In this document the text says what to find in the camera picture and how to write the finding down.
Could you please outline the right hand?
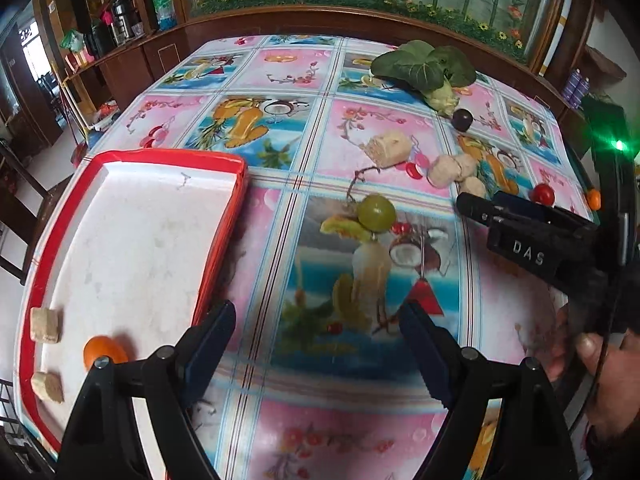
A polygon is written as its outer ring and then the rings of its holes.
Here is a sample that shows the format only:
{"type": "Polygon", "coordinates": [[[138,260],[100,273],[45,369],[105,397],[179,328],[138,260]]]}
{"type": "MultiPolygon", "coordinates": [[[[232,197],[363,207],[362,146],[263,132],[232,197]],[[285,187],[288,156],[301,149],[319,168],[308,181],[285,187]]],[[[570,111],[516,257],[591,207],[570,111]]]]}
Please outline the right hand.
{"type": "MultiPolygon", "coordinates": [[[[547,367],[554,382],[564,372],[570,346],[569,304],[556,314],[554,344],[547,367]]],[[[619,347],[609,344],[587,415],[600,441],[620,437],[639,415],[639,335],[627,330],[619,347]]]]}

